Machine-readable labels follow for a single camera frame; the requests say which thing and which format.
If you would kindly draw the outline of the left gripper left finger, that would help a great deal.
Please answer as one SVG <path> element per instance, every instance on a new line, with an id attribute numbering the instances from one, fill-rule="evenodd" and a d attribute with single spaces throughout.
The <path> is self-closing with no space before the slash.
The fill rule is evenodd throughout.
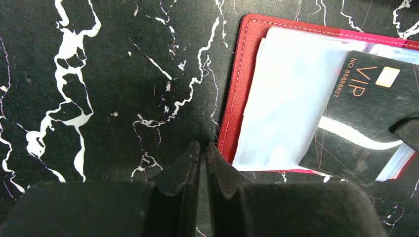
<path id="1" fill-rule="evenodd" d="M 3 237 L 192 237 L 200 144 L 146 182 L 38 183 L 0 228 Z"/>

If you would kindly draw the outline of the red card holder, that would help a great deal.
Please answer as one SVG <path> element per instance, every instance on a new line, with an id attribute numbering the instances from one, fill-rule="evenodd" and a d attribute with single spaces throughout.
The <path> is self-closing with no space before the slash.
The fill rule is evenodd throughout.
<path id="1" fill-rule="evenodd" d="M 218 150 L 239 171 L 331 176 L 299 162 L 312 142 L 347 53 L 400 48 L 419 55 L 419 43 L 414 40 L 245 15 Z M 398 178 L 415 153 L 405 143 L 405 150 L 391 158 L 375 181 Z"/>

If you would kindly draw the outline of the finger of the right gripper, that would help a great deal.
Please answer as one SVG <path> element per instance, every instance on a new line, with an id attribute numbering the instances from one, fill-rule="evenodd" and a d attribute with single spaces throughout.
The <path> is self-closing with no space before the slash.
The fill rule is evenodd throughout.
<path id="1" fill-rule="evenodd" d="M 389 131 L 419 152 L 419 118 L 402 118 L 389 127 Z"/>

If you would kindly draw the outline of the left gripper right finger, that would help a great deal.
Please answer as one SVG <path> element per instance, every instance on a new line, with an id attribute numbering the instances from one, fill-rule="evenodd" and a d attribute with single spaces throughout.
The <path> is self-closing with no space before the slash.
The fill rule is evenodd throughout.
<path id="1" fill-rule="evenodd" d="M 215 237 L 384 237 L 371 201 L 349 183 L 254 183 L 206 150 Z"/>

